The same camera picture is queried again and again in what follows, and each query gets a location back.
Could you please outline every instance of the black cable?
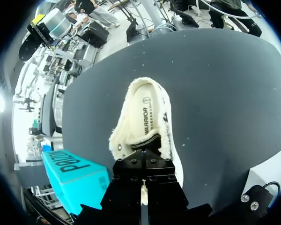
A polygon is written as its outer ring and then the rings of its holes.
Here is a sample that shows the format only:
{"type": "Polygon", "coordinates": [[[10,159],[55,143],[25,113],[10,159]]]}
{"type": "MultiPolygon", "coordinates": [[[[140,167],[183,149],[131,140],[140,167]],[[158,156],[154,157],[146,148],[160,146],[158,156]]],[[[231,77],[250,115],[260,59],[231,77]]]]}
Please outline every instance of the black cable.
{"type": "Polygon", "coordinates": [[[280,194],[280,184],[276,181],[269,182],[263,186],[263,188],[267,188],[270,185],[276,185],[278,188],[278,195],[280,194]]]}
{"type": "Polygon", "coordinates": [[[134,13],[132,13],[129,9],[127,9],[132,15],[134,15],[134,16],[137,16],[137,17],[139,17],[140,18],[140,16],[139,15],[136,15],[136,14],[134,14],[134,13]]]}

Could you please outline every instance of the white pipe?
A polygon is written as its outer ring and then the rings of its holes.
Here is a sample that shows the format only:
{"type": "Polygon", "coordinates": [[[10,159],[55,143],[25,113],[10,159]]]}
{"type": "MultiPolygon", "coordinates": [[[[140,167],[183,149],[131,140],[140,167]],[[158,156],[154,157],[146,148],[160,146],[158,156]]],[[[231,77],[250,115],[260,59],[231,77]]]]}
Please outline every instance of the white pipe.
{"type": "Polygon", "coordinates": [[[223,12],[223,11],[221,11],[221,10],[219,10],[219,9],[217,9],[217,8],[215,8],[215,7],[213,7],[212,5],[210,5],[209,3],[205,2],[204,0],[200,0],[200,1],[203,2],[205,5],[207,5],[208,7],[212,8],[213,10],[215,10],[215,11],[221,13],[221,14],[227,15],[227,16],[229,16],[229,17],[234,17],[234,18],[236,18],[236,19],[248,20],[248,19],[252,19],[252,18],[258,16],[258,14],[251,15],[251,16],[237,16],[237,15],[231,15],[231,14],[225,13],[225,12],[223,12]]]}

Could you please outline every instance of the cable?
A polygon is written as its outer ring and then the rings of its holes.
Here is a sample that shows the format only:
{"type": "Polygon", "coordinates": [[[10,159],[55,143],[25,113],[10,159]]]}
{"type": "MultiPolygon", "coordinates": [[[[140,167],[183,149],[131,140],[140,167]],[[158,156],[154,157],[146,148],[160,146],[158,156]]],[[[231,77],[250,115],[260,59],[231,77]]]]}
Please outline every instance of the cable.
{"type": "MultiPolygon", "coordinates": [[[[135,7],[138,7],[140,4],[141,4],[141,2],[138,5],[136,5],[135,7]]],[[[134,8],[133,6],[126,6],[126,7],[127,8],[134,8]]]]}
{"type": "MultiPolygon", "coordinates": [[[[129,11],[132,15],[137,16],[137,17],[141,18],[139,15],[134,14],[134,13],[133,13],[133,12],[131,12],[129,9],[128,9],[128,11],[129,11]]],[[[150,19],[147,19],[147,18],[144,18],[144,17],[143,17],[143,19],[144,19],[144,20],[149,20],[149,21],[151,21],[151,22],[153,23],[153,21],[152,21],[152,20],[150,20],[150,19]]]]}
{"type": "Polygon", "coordinates": [[[280,195],[280,184],[276,181],[269,182],[263,186],[263,188],[267,188],[270,185],[276,185],[278,188],[278,195],[280,195]]]}
{"type": "Polygon", "coordinates": [[[157,6],[159,12],[161,13],[161,15],[164,17],[165,20],[167,20],[167,18],[164,16],[164,14],[163,14],[163,12],[161,11],[161,9],[158,7],[157,1],[154,0],[154,2],[155,2],[155,4],[156,4],[156,6],[157,6]]]}
{"type": "Polygon", "coordinates": [[[174,28],[175,30],[177,29],[173,24],[170,24],[170,23],[164,23],[164,24],[160,24],[158,27],[163,27],[163,26],[171,26],[172,28],[174,28]]]}
{"type": "Polygon", "coordinates": [[[151,36],[153,37],[153,34],[154,34],[154,32],[155,32],[156,30],[158,30],[158,29],[163,29],[163,28],[168,29],[168,30],[174,32],[173,29],[171,29],[171,28],[169,28],[169,27],[166,27],[165,24],[161,24],[161,25],[159,25],[158,27],[156,27],[156,28],[151,32],[151,36]]]}
{"type": "Polygon", "coordinates": [[[164,9],[164,7],[163,7],[163,4],[162,4],[162,3],[160,3],[160,5],[161,5],[161,7],[163,8],[163,11],[164,11],[165,15],[167,16],[167,18],[168,18],[168,23],[169,23],[169,22],[170,22],[170,19],[169,19],[169,17],[168,17],[167,12],[165,11],[165,9],[164,9]]]}
{"type": "Polygon", "coordinates": [[[150,35],[149,30],[148,30],[148,28],[147,28],[147,26],[146,26],[146,23],[145,23],[144,18],[142,17],[142,15],[141,15],[140,11],[138,10],[138,8],[135,6],[135,3],[133,2],[133,0],[130,0],[130,2],[131,2],[131,4],[133,5],[133,7],[135,8],[136,12],[140,15],[140,19],[141,19],[142,23],[143,23],[143,24],[145,25],[145,27],[146,27],[145,30],[146,30],[146,33],[147,33],[147,35],[148,35],[148,38],[150,38],[151,35],[150,35]]]}
{"type": "Polygon", "coordinates": [[[234,17],[234,18],[236,18],[236,19],[248,20],[248,19],[252,19],[252,18],[258,16],[258,14],[251,15],[251,16],[237,16],[237,15],[231,15],[231,14],[229,14],[229,13],[225,13],[225,12],[223,12],[223,11],[221,11],[221,10],[219,10],[219,9],[217,9],[217,8],[215,8],[215,7],[213,7],[212,5],[210,5],[209,3],[205,2],[204,0],[200,0],[200,1],[203,2],[205,5],[207,5],[208,7],[212,8],[213,10],[215,10],[215,11],[221,13],[221,14],[224,14],[224,15],[227,15],[227,16],[230,16],[230,17],[234,17]]]}

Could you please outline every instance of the person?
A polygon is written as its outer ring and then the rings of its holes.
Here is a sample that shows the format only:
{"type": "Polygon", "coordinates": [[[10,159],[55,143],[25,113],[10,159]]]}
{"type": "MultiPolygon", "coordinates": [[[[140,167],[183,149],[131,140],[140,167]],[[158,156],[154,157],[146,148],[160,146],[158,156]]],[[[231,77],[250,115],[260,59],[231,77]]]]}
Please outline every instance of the person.
{"type": "Polygon", "coordinates": [[[77,0],[74,4],[74,8],[78,13],[86,13],[108,28],[111,28],[113,25],[115,27],[120,25],[119,20],[115,16],[98,6],[94,0],[77,0]]]}
{"type": "MultiPolygon", "coordinates": [[[[77,22],[75,23],[75,26],[79,29],[80,27],[82,29],[84,29],[86,27],[86,24],[89,22],[89,16],[85,13],[68,13],[68,16],[70,16],[71,18],[75,19],[77,22]]],[[[95,20],[95,22],[97,22],[100,26],[102,26],[104,29],[108,29],[108,27],[104,26],[103,24],[101,24],[100,21],[95,20]]]]}
{"type": "MultiPolygon", "coordinates": [[[[236,16],[248,16],[244,11],[242,11],[242,4],[245,3],[249,9],[256,13],[257,10],[252,6],[247,0],[212,0],[211,5],[225,13],[236,15],[236,16]]],[[[210,9],[209,11],[211,21],[215,28],[224,28],[224,20],[221,13],[210,9]]],[[[244,26],[249,30],[249,34],[255,35],[257,37],[261,36],[261,29],[252,19],[238,19],[244,26]]]]}

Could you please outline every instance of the gray table surface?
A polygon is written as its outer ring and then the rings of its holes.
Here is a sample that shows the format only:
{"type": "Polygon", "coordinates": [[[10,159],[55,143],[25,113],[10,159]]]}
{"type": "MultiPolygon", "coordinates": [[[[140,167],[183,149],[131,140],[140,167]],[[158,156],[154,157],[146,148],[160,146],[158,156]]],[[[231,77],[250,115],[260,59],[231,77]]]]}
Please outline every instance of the gray table surface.
{"type": "Polygon", "coordinates": [[[248,171],[281,150],[281,56],[240,32],[173,32],[114,53],[66,90],[63,143],[104,165],[130,82],[148,76],[168,92],[189,208],[237,199],[248,171]]]}

